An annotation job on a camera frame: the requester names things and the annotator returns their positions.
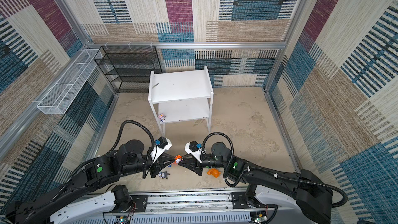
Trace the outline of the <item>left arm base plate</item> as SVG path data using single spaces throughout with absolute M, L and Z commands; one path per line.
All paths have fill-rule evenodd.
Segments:
M 121 211 L 122 214 L 135 214 L 144 213 L 147 208 L 148 195 L 130 195 L 130 202 L 127 205 L 127 209 Z

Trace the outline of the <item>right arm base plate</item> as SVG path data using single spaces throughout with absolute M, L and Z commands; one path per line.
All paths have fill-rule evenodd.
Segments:
M 235 191 L 229 196 L 234 209 L 259 208 L 266 209 L 266 204 L 260 203 L 254 196 L 249 196 L 245 191 Z

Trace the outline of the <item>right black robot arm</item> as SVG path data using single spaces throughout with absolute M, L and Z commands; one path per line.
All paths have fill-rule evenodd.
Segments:
M 332 209 L 348 202 L 348 196 L 342 189 L 324 183 L 309 170 L 282 172 L 237 157 L 232 140 L 222 132 L 210 133 L 201 144 L 193 141 L 187 145 L 187 154 L 182 156 L 179 166 L 199 176 L 206 167 L 222 168 L 224 181 L 229 187 L 236 187 L 239 183 L 249 185 L 245 198 L 250 206 L 282 204 L 278 199 L 262 200 L 257 189 L 262 186 L 287 196 L 288 200 L 293 201 L 293 207 L 309 220 L 329 224 Z

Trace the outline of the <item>orange crab hood Doraemon figure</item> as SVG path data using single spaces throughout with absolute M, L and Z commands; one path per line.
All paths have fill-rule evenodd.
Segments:
M 181 161 L 182 161 L 182 156 L 181 156 L 181 155 L 177 155 L 177 156 L 175 157 L 175 163 L 176 163 L 176 164 L 179 164 Z

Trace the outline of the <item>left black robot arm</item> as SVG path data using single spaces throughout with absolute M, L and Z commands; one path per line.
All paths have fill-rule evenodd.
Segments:
M 120 145 L 125 125 L 141 128 L 150 139 L 148 151 L 139 140 Z M 97 213 L 126 212 L 133 200 L 120 178 L 141 173 L 143 178 L 157 174 L 171 159 L 172 143 L 165 137 L 155 139 L 141 123 L 124 121 L 113 147 L 104 155 L 89 159 L 74 169 L 64 184 L 31 201 L 15 201 L 6 208 L 8 224 L 70 224 Z

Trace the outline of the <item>pink hood Doraemon figure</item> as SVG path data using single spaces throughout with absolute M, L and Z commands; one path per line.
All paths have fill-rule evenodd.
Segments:
M 158 118 L 159 118 L 160 122 L 165 122 L 166 116 L 164 114 L 160 114 L 158 116 Z

